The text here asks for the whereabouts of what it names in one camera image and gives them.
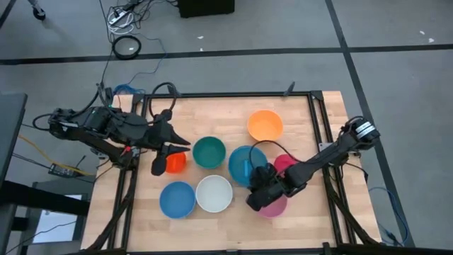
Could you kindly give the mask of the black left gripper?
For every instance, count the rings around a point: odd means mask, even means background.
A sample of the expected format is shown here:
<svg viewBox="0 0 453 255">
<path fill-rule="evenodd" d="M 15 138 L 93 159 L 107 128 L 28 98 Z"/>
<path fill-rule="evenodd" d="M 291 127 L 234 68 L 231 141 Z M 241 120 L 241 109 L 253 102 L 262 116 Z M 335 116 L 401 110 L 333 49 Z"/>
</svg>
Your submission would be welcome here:
<svg viewBox="0 0 453 255">
<path fill-rule="evenodd" d="M 172 124 L 168 124 L 171 117 L 171 110 L 162 110 L 156 115 L 155 123 L 149 128 L 149 147 L 156 152 L 156 158 L 151 165 L 151 174 L 154 176 L 160 176 L 165 172 L 167 156 L 190 151 L 187 147 L 165 145 L 166 141 L 177 145 L 190 145 L 189 141 L 175 132 Z"/>
</svg>

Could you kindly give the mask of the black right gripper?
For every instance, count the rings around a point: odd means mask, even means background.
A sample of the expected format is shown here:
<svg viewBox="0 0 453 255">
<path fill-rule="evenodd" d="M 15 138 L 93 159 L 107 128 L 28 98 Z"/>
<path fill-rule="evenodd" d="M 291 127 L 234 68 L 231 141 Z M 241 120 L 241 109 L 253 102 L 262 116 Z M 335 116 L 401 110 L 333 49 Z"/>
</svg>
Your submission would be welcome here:
<svg viewBox="0 0 453 255">
<path fill-rule="evenodd" d="M 268 180 L 251 179 L 248 189 L 251 193 L 246 203 L 253 210 L 259 211 L 282 196 L 290 197 L 296 187 L 284 178 L 270 178 Z"/>
</svg>

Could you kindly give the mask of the pink plastic bowl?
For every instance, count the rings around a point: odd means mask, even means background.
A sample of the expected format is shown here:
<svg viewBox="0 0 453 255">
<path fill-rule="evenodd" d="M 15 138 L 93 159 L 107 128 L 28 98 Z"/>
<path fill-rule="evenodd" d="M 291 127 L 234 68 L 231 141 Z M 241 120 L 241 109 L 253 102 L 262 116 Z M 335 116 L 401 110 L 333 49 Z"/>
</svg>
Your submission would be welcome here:
<svg viewBox="0 0 453 255">
<path fill-rule="evenodd" d="M 268 206 L 261 208 L 258 211 L 258 214 L 267 217 L 267 218 L 273 218 L 280 216 L 283 214 L 287 207 L 287 198 L 285 196 L 282 196 L 278 198 L 276 201 L 272 202 Z"/>
</svg>

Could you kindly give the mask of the green plastic bowl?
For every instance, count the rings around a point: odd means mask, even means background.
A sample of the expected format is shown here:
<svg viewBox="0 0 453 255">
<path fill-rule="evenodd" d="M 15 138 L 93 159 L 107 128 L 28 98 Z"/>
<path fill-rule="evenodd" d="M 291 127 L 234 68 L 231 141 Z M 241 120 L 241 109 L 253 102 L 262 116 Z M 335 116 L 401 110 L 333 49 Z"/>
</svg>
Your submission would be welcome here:
<svg viewBox="0 0 453 255">
<path fill-rule="evenodd" d="M 195 163 L 205 169 L 215 169 L 226 158 L 226 147 L 217 137 L 200 138 L 194 145 L 192 155 Z"/>
</svg>

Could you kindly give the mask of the large teal-blue plastic bowl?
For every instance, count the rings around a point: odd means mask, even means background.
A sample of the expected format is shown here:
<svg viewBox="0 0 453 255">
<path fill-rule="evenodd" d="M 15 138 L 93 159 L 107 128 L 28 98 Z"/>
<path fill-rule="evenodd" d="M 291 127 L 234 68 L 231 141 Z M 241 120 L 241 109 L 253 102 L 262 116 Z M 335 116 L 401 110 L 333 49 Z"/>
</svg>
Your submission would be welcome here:
<svg viewBox="0 0 453 255">
<path fill-rule="evenodd" d="M 228 169 L 231 177 L 240 186 L 249 187 L 254 166 L 265 166 L 268 163 L 265 154 L 257 147 L 240 146 L 229 157 Z"/>
</svg>

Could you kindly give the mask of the white plastic bowl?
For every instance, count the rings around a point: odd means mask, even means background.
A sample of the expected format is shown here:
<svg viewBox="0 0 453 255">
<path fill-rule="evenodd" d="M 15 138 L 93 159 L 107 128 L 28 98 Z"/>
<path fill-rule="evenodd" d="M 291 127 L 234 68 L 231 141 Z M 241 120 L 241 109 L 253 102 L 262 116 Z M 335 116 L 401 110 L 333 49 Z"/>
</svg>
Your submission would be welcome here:
<svg viewBox="0 0 453 255">
<path fill-rule="evenodd" d="M 209 213 L 225 210 L 233 198 L 233 188 L 223 176 L 204 177 L 195 189 L 197 204 Z"/>
</svg>

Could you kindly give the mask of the blue plastic bowl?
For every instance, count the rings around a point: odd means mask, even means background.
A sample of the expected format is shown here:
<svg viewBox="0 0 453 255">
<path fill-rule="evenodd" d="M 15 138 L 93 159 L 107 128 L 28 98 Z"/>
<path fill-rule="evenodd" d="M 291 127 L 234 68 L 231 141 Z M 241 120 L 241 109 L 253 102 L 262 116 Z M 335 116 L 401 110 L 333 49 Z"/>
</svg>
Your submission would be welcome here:
<svg viewBox="0 0 453 255">
<path fill-rule="evenodd" d="M 189 216 L 195 207 L 193 187 L 183 181 L 169 183 L 160 194 L 159 207 L 166 217 L 172 219 Z"/>
</svg>

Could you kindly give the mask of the orange plastic bowl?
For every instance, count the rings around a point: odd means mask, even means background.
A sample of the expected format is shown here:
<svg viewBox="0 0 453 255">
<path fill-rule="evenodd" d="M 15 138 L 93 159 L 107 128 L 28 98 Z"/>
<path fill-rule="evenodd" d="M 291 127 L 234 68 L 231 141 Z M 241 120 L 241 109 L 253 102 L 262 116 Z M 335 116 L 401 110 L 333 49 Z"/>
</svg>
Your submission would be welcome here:
<svg viewBox="0 0 453 255">
<path fill-rule="evenodd" d="M 283 133 L 282 119 L 273 110 L 257 110 L 248 118 L 247 131 L 257 141 L 275 141 Z"/>
</svg>

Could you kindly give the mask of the small orange-red plastic cup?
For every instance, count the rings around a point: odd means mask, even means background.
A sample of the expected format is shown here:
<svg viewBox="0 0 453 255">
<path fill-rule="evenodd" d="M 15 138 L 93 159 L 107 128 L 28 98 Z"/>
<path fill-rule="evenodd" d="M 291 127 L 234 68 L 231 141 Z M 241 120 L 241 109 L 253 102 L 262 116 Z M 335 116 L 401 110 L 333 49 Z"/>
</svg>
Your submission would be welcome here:
<svg viewBox="0 0 453 255">
<path fill-rule="evenodd" d="M 184 152 L 169 155 L 166 158 L 166 173 L 180 174 L 186 167 L 186 155 Z"/>
</svg>

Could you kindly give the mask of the small magenta plastic cup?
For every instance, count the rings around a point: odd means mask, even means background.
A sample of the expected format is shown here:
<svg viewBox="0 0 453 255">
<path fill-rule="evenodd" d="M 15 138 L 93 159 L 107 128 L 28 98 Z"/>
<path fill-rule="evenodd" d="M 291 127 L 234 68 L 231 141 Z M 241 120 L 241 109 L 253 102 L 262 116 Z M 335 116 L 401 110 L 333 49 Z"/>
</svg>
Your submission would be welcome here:
<svg viewBox="0 0 453 255">
<path fill-rule="evenodd" d="M 294 160 L 290 155 L 281 154 L 278 157 L 276 157 L 273 165 L 276 169 L 277 175 L 281 175 L 284 173 L 285 169 L 297 163 L 298 161 Z"/>
</svg>

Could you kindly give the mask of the small black electronic device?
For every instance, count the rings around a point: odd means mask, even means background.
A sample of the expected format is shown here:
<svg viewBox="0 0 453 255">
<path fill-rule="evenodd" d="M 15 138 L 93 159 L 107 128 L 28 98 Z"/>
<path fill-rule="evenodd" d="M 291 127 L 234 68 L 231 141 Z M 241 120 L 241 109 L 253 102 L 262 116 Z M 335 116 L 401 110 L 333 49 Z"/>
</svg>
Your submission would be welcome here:
<svg viewBox="0 0 453 255">
<path fill-rule="evenodd" d="M 77 173 L 71 169 L 67 169 L 56 164 L 51 164 L 49 167 L 48 174 L 59 176 L 62 178 L 74 178 L 77 177 Z"/>
</svg>

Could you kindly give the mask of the white power strip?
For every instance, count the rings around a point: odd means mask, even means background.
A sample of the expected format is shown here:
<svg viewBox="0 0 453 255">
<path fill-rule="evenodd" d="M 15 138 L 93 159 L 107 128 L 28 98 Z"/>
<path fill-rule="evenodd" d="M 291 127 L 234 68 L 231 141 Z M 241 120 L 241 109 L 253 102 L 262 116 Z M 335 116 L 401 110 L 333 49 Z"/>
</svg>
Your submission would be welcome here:
<svg viewBox="0 0 453 255">
<path fill-rule="evenodd" d="M 129 14 L 128 11 L 113 11 L 109 14 L 109 16 L 107 17 L 108 19 L 108 24 L 110 26 L 113 26 L 115 25 L 118 21 L 120 21 L 121 19 L 123 19 L 124 17 L 126 17 L 127 15 Z"/>
</svg>

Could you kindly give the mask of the black box on floor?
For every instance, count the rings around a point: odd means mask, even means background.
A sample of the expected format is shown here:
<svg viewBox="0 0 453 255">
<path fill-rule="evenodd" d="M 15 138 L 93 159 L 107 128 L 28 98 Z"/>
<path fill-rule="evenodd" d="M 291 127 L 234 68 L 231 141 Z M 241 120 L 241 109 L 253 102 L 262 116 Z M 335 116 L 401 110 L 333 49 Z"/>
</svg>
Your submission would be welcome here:
<svg viewBox="0 0 453 255">
<path fill-rule="evenodd" d="M 235 0 L 177 0 L 181 18 L 230 14 L 235 11 Z"/>
</svg>

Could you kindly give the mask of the grey cart with white sheet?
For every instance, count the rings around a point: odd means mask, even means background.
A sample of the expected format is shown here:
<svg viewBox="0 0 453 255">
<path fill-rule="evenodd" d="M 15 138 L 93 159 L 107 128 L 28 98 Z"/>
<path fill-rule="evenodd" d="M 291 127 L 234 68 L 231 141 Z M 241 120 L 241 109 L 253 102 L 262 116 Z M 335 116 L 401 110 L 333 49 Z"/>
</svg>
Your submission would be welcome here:
<svg viewBox="0 0 453 255">
<path fill-rule="evenodd" d="M 74 178 L 31 186 L 4 181 L 0 186 L 0 255 L 13 251 L 8 247 L 13 231 L 26 234 L 16 248 L 79 240 L 92 189 L 92 182 Z"/>
</svg>

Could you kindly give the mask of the dark grey desk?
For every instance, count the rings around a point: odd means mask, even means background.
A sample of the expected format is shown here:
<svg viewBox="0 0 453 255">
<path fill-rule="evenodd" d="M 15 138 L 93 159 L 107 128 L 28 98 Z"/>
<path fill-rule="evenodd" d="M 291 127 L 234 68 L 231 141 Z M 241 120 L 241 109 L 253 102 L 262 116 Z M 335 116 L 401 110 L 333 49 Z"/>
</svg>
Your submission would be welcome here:
<svg viewBox="0 0 453 255">
<path fill-rule="evenodd" d="M 8 171 L 27 99 L 25 93 L 0 95 L 0 186 Z"/>
</svg>

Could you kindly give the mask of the black chair caster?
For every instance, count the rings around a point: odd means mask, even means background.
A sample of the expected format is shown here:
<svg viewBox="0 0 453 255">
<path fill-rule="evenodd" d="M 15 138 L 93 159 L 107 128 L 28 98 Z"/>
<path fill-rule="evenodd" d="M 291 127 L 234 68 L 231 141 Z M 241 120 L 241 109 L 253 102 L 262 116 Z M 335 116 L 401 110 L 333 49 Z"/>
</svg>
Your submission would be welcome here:
<svg viewBox="0 0 453 255">
<path fill-rule="evenodd" d="M 40 7 L 38 0 L 28 0 L 30 3 L 32 9 L 33 9 L 33 15 L 36 19 L 39 21 L 43 21 L 46 18 L 46 13 L 45 11 Z"/>
</svg>

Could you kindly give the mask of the black aluminium table frame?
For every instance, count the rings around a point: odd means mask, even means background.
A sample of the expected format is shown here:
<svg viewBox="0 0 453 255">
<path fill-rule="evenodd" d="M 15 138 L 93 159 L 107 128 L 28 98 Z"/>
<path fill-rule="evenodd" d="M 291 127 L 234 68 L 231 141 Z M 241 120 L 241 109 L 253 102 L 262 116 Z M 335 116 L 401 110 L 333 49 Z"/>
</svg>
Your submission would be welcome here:
<svg viewBox="0 0 453 255">
<path fill-rule="evenodd" d="M 247 131 L 249 116 L 255 111 L 270 109 L 282 119 L 283 133 L 277 144 L 262 144 L 269 160 L 285 151 L 299 159 L 315 155 L 320 142 L 332 140 L 349 116 L 338 91 L 293 93 L 224 93 L 212 95 L 185 94 L 173 110 L 172 124 L 176 132 L 190 142 L 204 136 L 218 137 L 228 152 L 241 145 L 253 144 Z M 314 174 L 307 187 L 289 199 L 279 217 L 266 218 L 253 212 L 246 204 L 247 189 L 234 185 L 229 207 L 209 213 L 195 207 L 186 218 L 174 220 L 159 208 L 159 196 L 173 181 L 184 181 L 196 187 L 209 176 L 209 169 L 200 168 L 192 157 L 181 174 L 153 176 L 153 152 L 144 153 L 139 162 L 137 186 L 132 214 L 121 223 L 130 226 L 127 251 L 129 255 L 193 251 L 214 255 L 264 254 L 319 251 L 323 243 L 334 246 L 336 238 L 348 240 L 344 221 L 335 232 L 325 192 L 327 177 Z"/>
</svg>

